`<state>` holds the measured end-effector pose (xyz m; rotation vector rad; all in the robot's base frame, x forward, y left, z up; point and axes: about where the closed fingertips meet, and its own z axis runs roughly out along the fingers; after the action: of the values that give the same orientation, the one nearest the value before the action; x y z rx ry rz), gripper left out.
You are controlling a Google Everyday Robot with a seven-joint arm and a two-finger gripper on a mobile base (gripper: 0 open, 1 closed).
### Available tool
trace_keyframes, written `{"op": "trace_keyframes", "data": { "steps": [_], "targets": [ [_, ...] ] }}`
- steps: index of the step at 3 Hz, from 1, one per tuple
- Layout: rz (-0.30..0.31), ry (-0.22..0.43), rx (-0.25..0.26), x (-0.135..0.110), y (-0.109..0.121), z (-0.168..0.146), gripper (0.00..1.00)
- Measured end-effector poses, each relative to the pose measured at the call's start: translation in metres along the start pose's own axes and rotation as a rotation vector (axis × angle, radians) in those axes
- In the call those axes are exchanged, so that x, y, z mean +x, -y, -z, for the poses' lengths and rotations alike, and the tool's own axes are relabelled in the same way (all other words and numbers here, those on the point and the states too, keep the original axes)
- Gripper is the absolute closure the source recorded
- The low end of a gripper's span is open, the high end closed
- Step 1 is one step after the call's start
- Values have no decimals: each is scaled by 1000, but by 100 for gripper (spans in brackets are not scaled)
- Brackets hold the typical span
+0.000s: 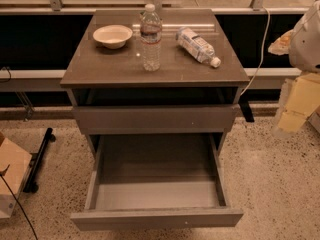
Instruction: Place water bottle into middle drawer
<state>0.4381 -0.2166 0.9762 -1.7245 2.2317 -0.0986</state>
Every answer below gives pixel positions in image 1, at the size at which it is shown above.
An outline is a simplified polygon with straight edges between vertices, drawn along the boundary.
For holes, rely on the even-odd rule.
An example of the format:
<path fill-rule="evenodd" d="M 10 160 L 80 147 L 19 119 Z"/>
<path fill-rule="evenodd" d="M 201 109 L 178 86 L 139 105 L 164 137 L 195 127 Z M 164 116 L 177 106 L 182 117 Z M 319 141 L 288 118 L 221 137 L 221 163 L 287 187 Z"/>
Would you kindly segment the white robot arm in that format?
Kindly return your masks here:
<path fill-rule="evenodd" d="M 320 0 L 316 0 L 292 30 L 268 48 L 274 55 L 289 56 L 301 71 L 282 85 L 273 132 L 278 136 L 296 133 L 320 107 Z"/>

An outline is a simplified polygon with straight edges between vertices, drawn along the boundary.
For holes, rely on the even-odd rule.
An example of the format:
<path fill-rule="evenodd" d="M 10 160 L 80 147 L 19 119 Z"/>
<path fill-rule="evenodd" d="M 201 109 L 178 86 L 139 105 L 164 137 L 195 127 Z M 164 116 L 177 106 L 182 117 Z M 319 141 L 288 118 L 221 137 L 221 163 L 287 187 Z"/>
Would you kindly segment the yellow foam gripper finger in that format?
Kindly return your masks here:
<path fill-rule="evenodd" d="M 297 132 L 320 106 L 320 75 L 306 73 L 286 79 L 280 93 L 276 128 L 285 133 Z"/>
<path fill-rule="evenodd" d="M 286 55 L 289 53 L 292 30 L 289 30 L 277 38 L 268 48 L 268 52 L 273 55 Z"/>

